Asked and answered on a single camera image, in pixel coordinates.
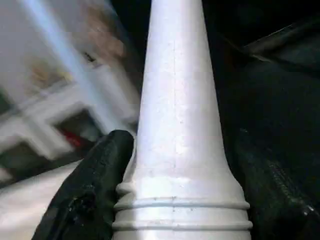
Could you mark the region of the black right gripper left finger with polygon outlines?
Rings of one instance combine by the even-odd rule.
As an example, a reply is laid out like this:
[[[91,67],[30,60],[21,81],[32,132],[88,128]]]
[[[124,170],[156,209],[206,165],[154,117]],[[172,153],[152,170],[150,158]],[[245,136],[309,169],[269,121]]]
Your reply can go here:
[[[33,234],[34,240],[110,240],[134,137],[125,130],[103,136],[64,180]]]

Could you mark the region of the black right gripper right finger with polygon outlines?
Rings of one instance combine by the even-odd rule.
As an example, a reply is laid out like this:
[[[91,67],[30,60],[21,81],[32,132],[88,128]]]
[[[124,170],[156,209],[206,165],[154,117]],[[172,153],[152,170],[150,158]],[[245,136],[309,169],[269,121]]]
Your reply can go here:
[[[320,208],[295,183],[279,159],[251,139],[234,144],[238,180],[250,204],[255,240],[318,240]]]

